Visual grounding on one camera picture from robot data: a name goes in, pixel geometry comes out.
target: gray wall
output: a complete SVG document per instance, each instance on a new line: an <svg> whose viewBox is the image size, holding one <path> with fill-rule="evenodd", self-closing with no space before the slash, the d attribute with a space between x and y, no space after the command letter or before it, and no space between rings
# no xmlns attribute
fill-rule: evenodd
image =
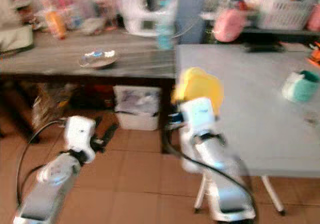
<svg viewBox="0 0 320 224"><path fill-rule="evenodd" d="M176 21L180 28L184 30L192 21L199 16L202 10L204 0L178 0L179 6ZM186 34L180 37L181 44L200 43L203 31L204 21L200 20Z"/></svg>

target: table surface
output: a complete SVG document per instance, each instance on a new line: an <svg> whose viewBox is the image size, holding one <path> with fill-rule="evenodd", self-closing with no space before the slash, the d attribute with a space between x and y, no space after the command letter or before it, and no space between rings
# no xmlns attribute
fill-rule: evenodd
<svg viewBox="0 0 320 224"><path fill-rule="evenodd" d="M320 90L307 103L281 93L293 71L311 70L306 52L246 53L239 45L180 45L177 73L200 67L218 77L224 100L217 125L251 175L320 177Z"/></svg>
<svg viewBox="0 0 320 224"><path fill-rule="evenodd" d="M36 32L33 38L35 48L1 60L3 78L175 78L175 52L158 49L154 38L133 36L122 29L97 36L68 32L64 40L55 39L50 33ZM80 67L78 61L82 55L94 50L116 50L119 59L105 69Z"/></svg>

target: white basket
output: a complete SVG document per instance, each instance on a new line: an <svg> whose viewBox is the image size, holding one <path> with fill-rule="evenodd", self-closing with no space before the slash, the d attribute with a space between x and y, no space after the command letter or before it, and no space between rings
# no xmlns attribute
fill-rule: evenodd
<svg viewBox="0 0 320 224"><path fill-rule="evenodd" d="M146 91L146 92L161 91L159 87L127 86L127 85L116 85L113 87L113 90L114 90L117 102L119 102L122 99L124 90L138 90L138 91ZM120 126L123 129L154 131L158 128L159 115L144 116L144 115L133 115L133 114L117 112L116 116L119 120Z"/></svg>
<svg viewBox="0 0 320 224"><path fill-rule="evenodd" d="M301 30L318 0L261 0L260 29Z"/></svg>

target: black cable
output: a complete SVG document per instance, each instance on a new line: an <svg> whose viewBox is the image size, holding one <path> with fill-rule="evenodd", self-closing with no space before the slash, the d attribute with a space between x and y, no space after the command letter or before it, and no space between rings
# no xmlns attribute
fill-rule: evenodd
<svg viewBox="0 0 320 224"><path fill-rule="evenodd" d="M46 164L43 165L38 165L35 168L31 169L26 175L25 178L22 182L21 185L21 189L20 189L20 193L23 194L24 193L24 188L25 188L25 184L27 183L28 178L32 175L32 173L34 173L35 171L39 170L40 168L43 168Z"/></svg>
<svg viewBox="0 0 320 224"><path fill-rule="evenodd" d="M168 151L171 152L172 154L176 155L177 157L184 158L184 159L186 159L186 160L188 160L188 161L190 161L192 163L195 163L195 164L197 164L199 166L202 166L203 168L210 169L211 171L213 171L215 173L218 173L219 175L223 176L227 180L231 181L232 183L234 183L235 185L240 187L250 197L251 204L252 204L253 210L255 212L254 221L256 222L256 220L258 220L258 208L257 208L257 205L256 205L255 198L254 198L253 194L251 193L251 191L246 186L242 185L237 180L235 180L234 178L232 178L228 174L222 172L221 170L219 170L217 168L214 168L213 166L207 165L207 164L205 164L203 162L194 160L191 157L189 157L186 154L184 154L183 152L178 151L178 150L175 149L175 147L171 143L171 132L174 131L174 130L178 130L179 128L180 127L176 127L174 129L170 129L170 128L168 128L168 126L165 126L165 128L164 128L165 132L164 132L164 135L162 136L162 140L166 143L166 147L167 147Z"/></svg>
<svg viewBox="0 0 320 224"><path fill-rule="evenodd" d="M22 203L21 200L21 188L20 188L20 173L21 173L21 167L22 167L22 162L24 160L24 157L29 149L29 147L31 146L31 142L47 127L53 125L53 124L62 124L63 121L62 120L53 120L50 121L49 123L47 123L46 125L44 125L43 127L41 127L28 141L28 143L25 145L21 157L18 161L18 165L17 165L17 169L16 169L16 180L15 180L15 184L16 184L16 204L19 207Z"/></svg>

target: pink object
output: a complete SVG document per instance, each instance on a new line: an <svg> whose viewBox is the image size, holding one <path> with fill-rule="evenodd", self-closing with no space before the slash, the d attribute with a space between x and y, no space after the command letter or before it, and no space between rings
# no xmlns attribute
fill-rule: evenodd
<svg viewBox="0 0 320 224"><path fill-rule="evenodd" d="M246 25L246 16L243 11L226 9L221 12L215 21L213 33L219 42L232 42L239 37Z"/></svg>
<svg viewBox="0 0 320 224"><path fill-rule="evenodd" d="M313 32L320 31L320 4L317 4L309 17L306 28Z"/></svg>

